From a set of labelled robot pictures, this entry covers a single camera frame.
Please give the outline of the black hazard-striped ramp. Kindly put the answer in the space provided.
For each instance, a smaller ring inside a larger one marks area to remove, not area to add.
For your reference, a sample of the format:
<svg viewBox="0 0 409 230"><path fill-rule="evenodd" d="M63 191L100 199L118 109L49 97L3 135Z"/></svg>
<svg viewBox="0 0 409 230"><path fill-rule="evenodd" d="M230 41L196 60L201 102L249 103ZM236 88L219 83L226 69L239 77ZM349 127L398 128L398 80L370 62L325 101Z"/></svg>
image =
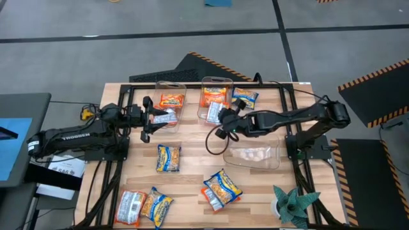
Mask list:
<svg viewBox="0 0 409 230"><path fill-rule="evenodd" d="M251 82L252 78L197 52L189 52L174 70L133 75L129 82L201 82L204 77L223 77L233 82Z"/></svg>

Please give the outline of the blue floor mat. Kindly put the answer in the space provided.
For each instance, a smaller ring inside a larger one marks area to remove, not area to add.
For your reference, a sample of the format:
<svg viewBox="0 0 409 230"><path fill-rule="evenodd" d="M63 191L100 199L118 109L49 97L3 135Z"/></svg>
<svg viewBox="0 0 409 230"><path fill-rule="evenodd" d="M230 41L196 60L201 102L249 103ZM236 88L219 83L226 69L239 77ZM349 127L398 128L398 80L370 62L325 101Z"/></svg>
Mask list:
<svg viewBox="0 0 409 230"><path fill-rule="evenodd" d="M231 7L232 0L204 0L204 5L211 7Z"/></svg>

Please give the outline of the white plant pot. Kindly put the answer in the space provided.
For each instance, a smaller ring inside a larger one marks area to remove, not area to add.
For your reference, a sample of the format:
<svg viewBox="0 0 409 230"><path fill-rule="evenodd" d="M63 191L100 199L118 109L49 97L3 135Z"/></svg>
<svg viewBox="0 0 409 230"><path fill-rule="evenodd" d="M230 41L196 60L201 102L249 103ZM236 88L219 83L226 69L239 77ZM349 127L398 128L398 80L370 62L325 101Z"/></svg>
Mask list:
<svg viewBox="0 0 409 230"><path fill-rule="evenodd" d="M271 202L271 206L270 206L271 212L280 220L281 219L281 214L279 213L279 205L278 205L278 200L274 199Z"/></svg>

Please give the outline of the green artificial succulent plant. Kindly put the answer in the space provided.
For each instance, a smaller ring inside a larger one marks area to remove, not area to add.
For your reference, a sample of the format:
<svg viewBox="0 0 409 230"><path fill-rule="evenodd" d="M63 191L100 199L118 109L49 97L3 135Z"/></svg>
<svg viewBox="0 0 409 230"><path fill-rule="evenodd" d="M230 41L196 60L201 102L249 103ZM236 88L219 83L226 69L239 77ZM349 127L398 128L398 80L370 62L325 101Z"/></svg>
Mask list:
<svg viewBox="0 0 409 230"><path fill-rule="evenodd" d="M317 201L320 192L312 192L306 195L298 195L298 188L290 190L285 193L280 187L273 186L274 194L278 200L281 214L281 223L285 224L291 222L299 229L307 229L308 215L305 210L313 202Z"/></svg>

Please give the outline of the blue Maruchan ramen pack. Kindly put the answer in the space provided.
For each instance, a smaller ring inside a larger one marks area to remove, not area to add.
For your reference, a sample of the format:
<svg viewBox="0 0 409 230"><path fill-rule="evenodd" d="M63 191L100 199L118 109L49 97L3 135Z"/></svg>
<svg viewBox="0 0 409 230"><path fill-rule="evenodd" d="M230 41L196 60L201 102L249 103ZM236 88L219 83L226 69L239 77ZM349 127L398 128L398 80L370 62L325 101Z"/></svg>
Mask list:
<svg viewBox="0 0 409 230"><path fill-rule="evenodd" d="M141 209L141 215L148 217L154 223L155 230L159 230L173 201L173 198L152 187Z"/></svg>
<svg viewBox="0 0 409 230"><path fill-rule="evenodd" d="M157 172L178 172L180 170L181 146L157 146Z"/></svg>
<svg viewBox="0 0 409 230"><path fill-rule="evenodd" d="M258 96L259 93L247 89L235 88L233 90L232 102L234 103L237 99L241 99L246 103L246 108L254 110Z"/></svg>
<svg viewBox="0 0 409 230"><path fill-rule="evenodd" d="M203 183L215 194L222 206L233 202L243 194L243 191L233 183L224 169L211 175Z"/></svg>

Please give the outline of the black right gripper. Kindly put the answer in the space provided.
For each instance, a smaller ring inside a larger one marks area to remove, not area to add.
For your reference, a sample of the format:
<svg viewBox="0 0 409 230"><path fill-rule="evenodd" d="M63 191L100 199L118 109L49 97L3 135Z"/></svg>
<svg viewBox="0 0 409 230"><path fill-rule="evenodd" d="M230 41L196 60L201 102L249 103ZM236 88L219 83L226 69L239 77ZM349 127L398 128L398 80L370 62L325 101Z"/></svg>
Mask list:
<svg viewBox="0 0 409 230"><path fill-rule="evenodd" d="M221 125L215 131L215 135L219 138L229 136L233 138L233 134L242 134L247 137L247 115L239 115L241 110L244 110L246 103L241 99L237 99L234 103L236 109L223 108L219 112L218 121Z"/></svg>

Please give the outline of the black hazard-striped platform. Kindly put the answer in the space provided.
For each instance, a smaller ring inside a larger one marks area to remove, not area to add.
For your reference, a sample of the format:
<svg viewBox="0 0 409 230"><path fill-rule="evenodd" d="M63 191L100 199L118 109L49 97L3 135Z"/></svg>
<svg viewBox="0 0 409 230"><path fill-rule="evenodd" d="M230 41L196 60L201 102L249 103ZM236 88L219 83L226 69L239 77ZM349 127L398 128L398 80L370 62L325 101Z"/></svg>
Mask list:
<svg viewBox="0 0 409 230"><path fill-rule="evenodd" d="M341 84L339 94L368 128L409 113L409 59Z"/></svg>
<svg viewBox="0 0 409 230"><path fill-rule="evenodd" d="M409 203L385 142L333 139L331 145L349 225L409 230Z"/></svg>

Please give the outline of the dark grey desk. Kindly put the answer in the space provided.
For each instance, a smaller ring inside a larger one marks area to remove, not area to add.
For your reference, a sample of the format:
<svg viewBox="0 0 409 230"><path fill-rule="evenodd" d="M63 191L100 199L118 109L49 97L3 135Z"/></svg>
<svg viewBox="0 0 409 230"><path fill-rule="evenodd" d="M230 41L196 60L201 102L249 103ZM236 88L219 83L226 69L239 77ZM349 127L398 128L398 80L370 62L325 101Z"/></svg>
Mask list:
<svg viewBox="0 0 409 230"><path fill-rule="evenodd" d="M0 94L0 119L31 118L10 175L0 180L0 188L17 187L23 182L30 161L26 141L40 131L50 99L50 93Z"/></svg>

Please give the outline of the white printed paper sheet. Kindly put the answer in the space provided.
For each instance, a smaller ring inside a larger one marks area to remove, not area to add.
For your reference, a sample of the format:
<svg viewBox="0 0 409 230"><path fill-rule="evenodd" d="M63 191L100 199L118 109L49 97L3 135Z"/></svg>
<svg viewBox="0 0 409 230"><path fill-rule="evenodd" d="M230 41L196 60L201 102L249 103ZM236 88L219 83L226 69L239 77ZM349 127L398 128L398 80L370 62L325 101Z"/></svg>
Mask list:
<svg viewBox="0 0 409 230"><path fill-rule="evenodd" d="M85 161L70 155L53 156L48 169L59 173L81 178L84 173Z"/></svg>

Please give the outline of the black low shelf board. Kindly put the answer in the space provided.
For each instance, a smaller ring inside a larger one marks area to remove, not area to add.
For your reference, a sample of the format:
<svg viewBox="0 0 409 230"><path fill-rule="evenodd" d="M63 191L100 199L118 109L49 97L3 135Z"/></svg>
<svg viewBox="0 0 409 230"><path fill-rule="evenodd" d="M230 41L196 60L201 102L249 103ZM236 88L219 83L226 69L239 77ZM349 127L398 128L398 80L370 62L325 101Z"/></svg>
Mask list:
<svg viewBox="0 0 409 230"><path fill-rule="evenodd" d="M82 178L53 171L39 165L29 164L23 182L40 183L69 190L80 190Z"/></svg>

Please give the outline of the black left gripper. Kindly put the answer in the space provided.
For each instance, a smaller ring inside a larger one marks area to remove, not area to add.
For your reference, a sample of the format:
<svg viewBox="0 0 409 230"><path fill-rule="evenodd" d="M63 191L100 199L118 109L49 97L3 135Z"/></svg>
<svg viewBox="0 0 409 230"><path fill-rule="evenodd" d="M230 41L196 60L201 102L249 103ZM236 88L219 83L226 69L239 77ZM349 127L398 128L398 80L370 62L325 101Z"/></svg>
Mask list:
<svg viewBox="0 0 409 230"><path fill-rule="evenodd" d="M130 126L132 128L142 128L140 139L142 142L150 142L150 127L151 133L155 133L157 130L165 127L168 123L152 123L150 125L150 107L152 106L152 100L149 96L143 98L143 109L137 104L133 104L130 110ZM151 114L154 116L166 115L168 112L153 108Z"/></svg>

